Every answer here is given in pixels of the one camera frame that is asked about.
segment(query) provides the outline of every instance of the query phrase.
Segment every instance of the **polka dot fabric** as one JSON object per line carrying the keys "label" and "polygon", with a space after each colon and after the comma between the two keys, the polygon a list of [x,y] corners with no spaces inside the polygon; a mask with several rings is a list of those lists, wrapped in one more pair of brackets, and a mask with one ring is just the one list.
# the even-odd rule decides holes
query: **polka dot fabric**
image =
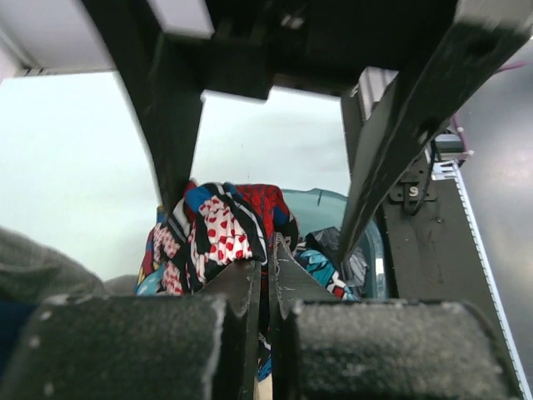
{"label": "polka dot fabric", "polygon": [[165,272],[163,273],[162,282],[163,287],[167,290],[168,294],[173,296],[181,296],[183,294],[180,272],[172,261],[168,261],[165,264]]}
{"label": "polka dot fabric", "polygon": [[196,224],[190,236],[191,259],[197,276],[205,283],[206,264],[211,262],[226,266],[235,260],[253,258],[247,233],[233,215],[230,207],[213,196],[199,207],[199,214],[207,229],[208,252],[198,252]]}

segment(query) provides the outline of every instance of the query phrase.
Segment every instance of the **blue fabric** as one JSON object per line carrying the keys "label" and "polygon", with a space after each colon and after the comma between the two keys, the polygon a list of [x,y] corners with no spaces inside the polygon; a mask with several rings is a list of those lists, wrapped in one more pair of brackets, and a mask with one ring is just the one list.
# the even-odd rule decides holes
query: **blue fabric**
{"label": "blue fabric", "polygon": [[207,187],[199,186],[185,192],[185,202],[194,213],[198,213],[198,208],[212,196]]}
{"label": "blue fabric", "polygon": [[268,375],[270,375],[271,373],[272,373],[272,357],[269,357],[268,360],[266,360],[265,365],[263,365],[259,369],[259,373],[258,373],[259,382],[267,378]]}
{"label": "blue fabric", "polygon": [[274,224],[275,225],[285,225],[289,222],[289,215],[283,212],[280,206],[274,207]]}
{"label": "blue fabric", "polygon": [[151,273],[136,286],[134,293],[138,296],[153,296],[161,291],[161,281],[163,279],[163,273],[165,272],[165,264],[158,266],[154,273]]}
{"label": "blue fabric", "polygon": [[227,192],[231,193],[233,197],[238,196],[242,198],[242,195],[237,191],[237,188],[235,185],[231,182],[224,182],[224,187],[226,188]]}
{"label": "blue fabric", "polygon": [[297,253],[295,259],[324,288],[341,300],[359,300],[350,287],[340,279],[331,261],[317,250]]}
{"label": "blue fabric", "polygon": [[166,221],[167,221],[167,217],[165,217],[165,212],[163,210],[163,207],[159,206],[157,208],[156,223],[165,223]]}
{"label": "blue fabric", "polygon": [[2,376],[18,335],[37,306],[0,302],[0,376]]}

